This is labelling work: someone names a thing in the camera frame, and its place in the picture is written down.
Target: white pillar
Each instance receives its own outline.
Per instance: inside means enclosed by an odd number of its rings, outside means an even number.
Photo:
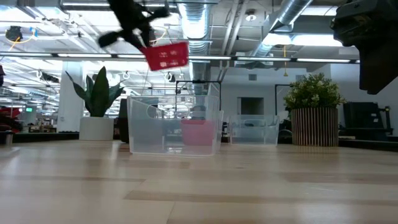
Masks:
[[[79,131],[84,101],[76,94],[65,71],[72,76],[75,83],[85,88],[86,74],[83,74],[83,62],[63,62],[57,132]]]

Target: exposed ceiling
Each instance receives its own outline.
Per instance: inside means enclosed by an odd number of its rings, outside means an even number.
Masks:
[[[79,3],[89,1],[67,0],[64,2]],[[98,4],[106,3],[104,0],[98,0],[95,2]],[[148,4],[153,4],[154,2],[157,1],[146,1]],[[233,45],[232,54],[235,54],[236,52],[249,52],[253,50],[260,41],[262,41],[262,25],[264,23],[264,19],[266,18],[266,15],[279,9],[280,2],[281,1],[278,0],[258,0],[249,1],[247,3],[247,9],[255,9],[254,15],[256,16],[256,19],[254,21],[243,19],[238,32],[238,40],[235,41]],[[314,0],[311,6],[303,12],[302,16],[326,16],[331,18],[335,15],[337,6],[344,2],[345,1],[341,0]],[[227,29],[226,24],[228,20],[232,19],[230,18],[230,15],[233,3],[233,0],[222,0],[218,4],[212,4],[210,21],[211,34],[208,39],[202,40],[211,43],[211,55],[219,55],[221,53],[224,35]],[[166,19],[158,19],[151,23],[151,25],[156,29],[156,35],[159,38],[157,44],[159,45],[185,40],[178,14],[172,14]],[[24,36],[21,44],[16,44],[13,47],[13,43],[5,37],[5,33],[10,26],[21,26]],[[32,35],[31,28],[37,30],[37,37]],[[56,7],[30,8],[14,7],[10,5],[0,6],[0,52],[11,50],[12,52],[138,54],[138,50],[121,40],[118,41],[117,44],[106,49],[98,47],[96,40],[99,35],[118,29],[120,29],[119,23],[113,12],[109,10],[98,11],[94,6],[85,7],[84,10],[81,10],[80,8],[80,10],[64,11]],[[358,58],[358,51],[354,48],[319,47],[310,45],[304,46],[289,44],[286,45],[285,48],[282,46],[276,46],[272,48],[271,53],[275,57]],[[34,85],[53,85],[53,83],[48,83],[38,78],[38,70],[60,78],[63,63],[61,60],[32,60],[17,57],[0,57],[0,59],[0,64],[3,65],[7,74],[4,82],[5,85],[17,85],[14,87],[11,86],[3,88],[3,98],[10,96],[34,96],[35,98],[46,98],[45,96],[47,96],[47,101],[57,104],[59,87],[42,87]],[[175,84],[169,83],[165,79],[165,74],[168,72],[173,73],[177,80],[190,80],[189,67],[164,70],[161,72],[151,72],[149,71],[146,62],[89,61],[84,63],[85,71],[88,75],[92,75],[102,66],[106,66],[108,69],[108,78],[111,82],[127,79],[127,81],[124,82],[125,86],[136,86],[135,88],[131,87],[131,91],[127,94],[142,94],[143,90],[140,88],[144,85],[154,87],[164,86],[169,89],[167,93],[173,94],[174,92],[171,88]],[[220,71],[219,66],[218,63],[212,63],[212,65],[216,65],[216,67],[212,67],[211,69],[212,79],[216,80]],[[287,67],[289,67],[289,69],[295,69],[294,72],[305,73],[318,68],[319,64],[289,63]],[[283,80],[283,74],[285,73],[284,68],[285,63],[283,62],[274,62],[268,70],[256,69],[254,71],[250,71],[245,68],[230,68],[226,73],[224,83],[245,83],[247,85],[256,85],[255,83],[248,81],[248,73],[265,73],[265,75],[260,77],[262,82],[258,83],[293,81],[293,78],[285,78]],[[21,104],[23,102],[18,101],[12,103]],[[11,102],[2,100],[0,101],[0,104],[10,105]],[[117,110],[118,106],[116,103],[112,113],[116,113]]]

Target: ductwork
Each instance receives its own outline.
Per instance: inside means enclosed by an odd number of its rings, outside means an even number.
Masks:
[[[313,0],[283,0],[280,9],[269,14],[264,21],[263,33],[264,40],[251,52],[251,57],[265,57],[273,48],[273,45],[267,45],[265,41],[267,35],[276,30],[286,27],[286,31],[293,29],[293,23],[303,13],[305,8],[311,4]],[[248,63],[240,67],[253,69],[257,63]]]
[[[181,25],[184,35],[190,40],[190,55],[207,55],[210,43],[196,40],[207,39],[210,25],[210,4],[188,3],[178,4],[181,13]],[[192,80],[210,81],[209,62],[190,62],[190,78]],[[194,85],[196,95],[204,95],[203,85]]]

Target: transparent storage container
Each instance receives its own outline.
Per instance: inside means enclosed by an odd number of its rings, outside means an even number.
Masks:
[[[231,144],[278,143],[279,117],[274,115],[234,115],[230,119]]]
[[[127,112],[132,153],[211,156],[220,148],[218,97],[132,96]]]

